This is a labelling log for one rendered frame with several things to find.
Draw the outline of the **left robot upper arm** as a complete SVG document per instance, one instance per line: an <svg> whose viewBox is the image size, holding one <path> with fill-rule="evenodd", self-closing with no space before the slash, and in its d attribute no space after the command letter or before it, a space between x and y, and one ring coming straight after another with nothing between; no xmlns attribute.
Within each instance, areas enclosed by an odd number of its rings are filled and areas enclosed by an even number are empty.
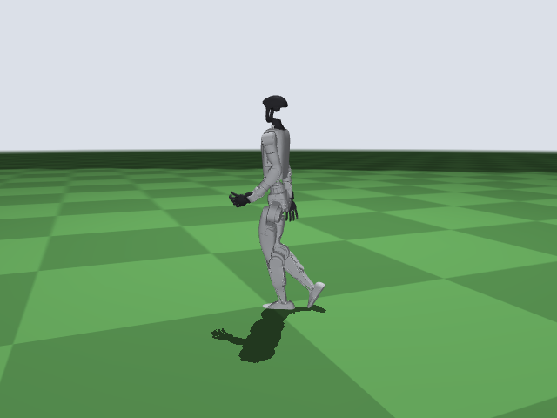
<svg viewBox="0 0 557 418"><path fill-rule="evenodd" d="M282 173L282 168L281 168L281 164L280 164L280 160L279 160L279 153L278 153L278 148L277 148L277 136L275 134L275 131L269 131L265 134L263 134L261 136L261 142L263 147L265 148L265 153L267 156L267 159L269 160L269 162L272 164L272 167L269 168L268 172L272 169L272 168L276 168L279 171L279 176Z"/></svg>

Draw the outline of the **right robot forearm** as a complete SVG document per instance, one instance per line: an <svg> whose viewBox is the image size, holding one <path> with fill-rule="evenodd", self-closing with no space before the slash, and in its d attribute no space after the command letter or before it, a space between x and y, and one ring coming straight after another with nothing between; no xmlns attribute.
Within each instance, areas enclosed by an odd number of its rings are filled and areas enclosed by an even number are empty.
<svg viewBox="0 0 557 418"><path fill-rule="evenodd" d="M287 174L287 178L286 179L282 179L282 183L284 184L285 190L287 190L289 192L289 196L290 198L292 198L292 170L291 167L289 165L289 169L288 169L288 174Z"/></svg>

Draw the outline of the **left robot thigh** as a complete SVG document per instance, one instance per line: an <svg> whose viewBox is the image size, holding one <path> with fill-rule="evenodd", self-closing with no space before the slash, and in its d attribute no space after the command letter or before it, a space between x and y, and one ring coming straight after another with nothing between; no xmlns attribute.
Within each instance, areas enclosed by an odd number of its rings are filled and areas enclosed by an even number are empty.
<svg viewBox="0 0 557 418"><path fill-rule="evenodd" d="M282 218L282 205L278 201L273 201L271 205L264 206L260 216L258 234L262 252L269 263L270 258L279 256L285 264L285 255L280 251L274 250L277 237L277 225Z"/></svg>

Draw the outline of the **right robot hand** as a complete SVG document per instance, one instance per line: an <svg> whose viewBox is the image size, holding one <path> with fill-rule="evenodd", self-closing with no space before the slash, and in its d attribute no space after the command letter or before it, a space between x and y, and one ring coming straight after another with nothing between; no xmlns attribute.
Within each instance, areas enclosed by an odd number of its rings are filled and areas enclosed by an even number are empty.
<svg viewBox="0 0 557 418"><path fill-rule="evenodd" d="M290 210L289 210L289 219L290 219L289 221L291 222L291 221L292 221L292 218L293 218L293 220L295 219L295 217L294 217L294 211L293 211L293 210L295 210L296 219L298 218L298 213L297 213L297 209L296 209L297 207L296 207L295 203L293 202L293 200L294 200L293 191L292 191L292 198L290 198L290 199L292 200L291 207L290 207ZM291 212L292 212L292 215L291 215ZM285 221L287 221L287 219L288 219L288 212L286 213L285 216L286 216L286 217L285 217Z"/></svg>

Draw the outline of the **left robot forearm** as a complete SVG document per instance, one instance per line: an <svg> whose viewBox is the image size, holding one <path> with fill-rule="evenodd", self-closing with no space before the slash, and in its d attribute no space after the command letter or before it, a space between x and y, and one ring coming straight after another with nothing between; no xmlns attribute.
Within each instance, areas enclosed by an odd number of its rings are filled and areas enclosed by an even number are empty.
<svg viewBox="0 0 557 418"><path fill-rule="evenodd" d="M262 198L265 195L265 192L269 190L270 187L273 187L279 177L279 170L276 168L272 168L266 177L263 178L262 182L254 188L253 194L248 196L250 202L255 202L257 199Z"/></svg>

